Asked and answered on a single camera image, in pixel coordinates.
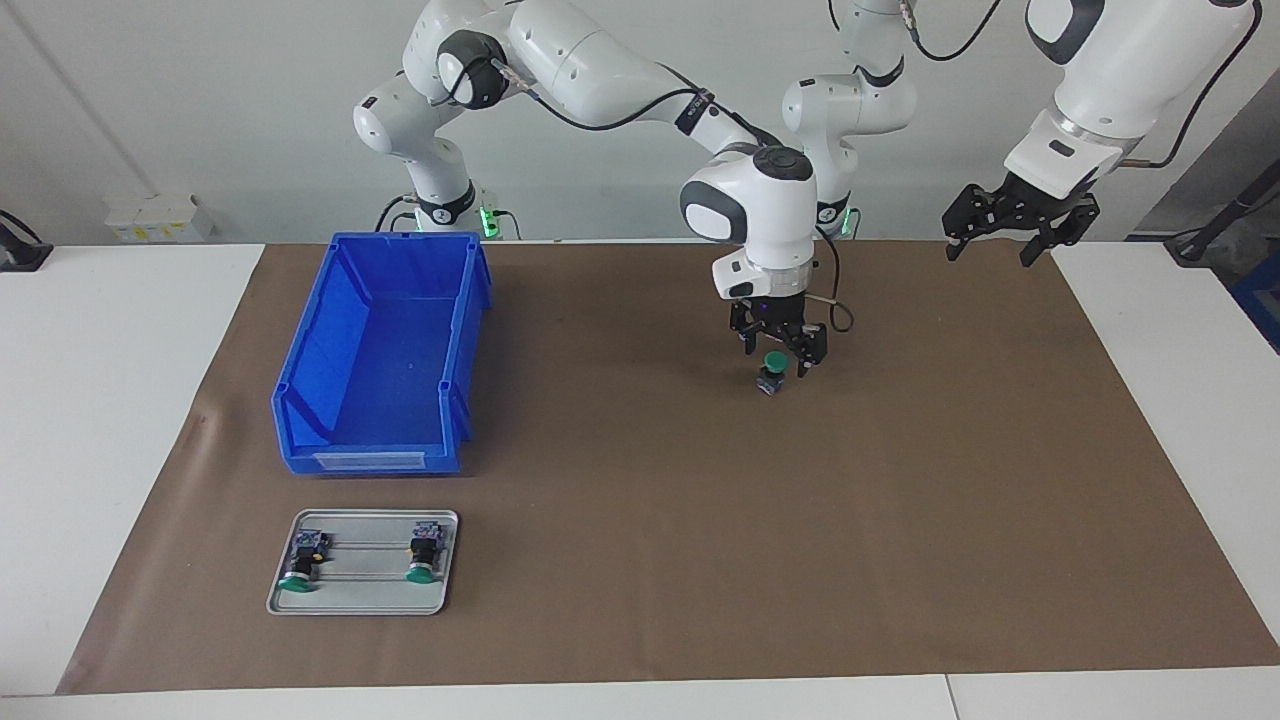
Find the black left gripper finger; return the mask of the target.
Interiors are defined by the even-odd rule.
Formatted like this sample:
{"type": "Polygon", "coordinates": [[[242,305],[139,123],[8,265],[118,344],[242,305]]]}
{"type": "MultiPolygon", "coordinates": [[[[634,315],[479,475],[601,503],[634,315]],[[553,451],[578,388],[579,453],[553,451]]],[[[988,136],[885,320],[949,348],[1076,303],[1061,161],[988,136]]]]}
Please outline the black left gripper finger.
{"type": "Polygon", "coordinates": [[[950,263],[959,260],[973,240],[993,234],[1001,228],[998,200],[996,191],[968,184],[943,211],[942,227],[948,240],[946,258],[950,263]]]}
{"type": "Polygon", "coordinates": [[[1020,264],[1029,268],[1050,250],[1078,243],[1098,215],[1100,205],[1096,200],[1082,200],[1056,225],[1047,217],[1039,218],[1034,225],[1036,233],[1020,251],[1020,264]]]}

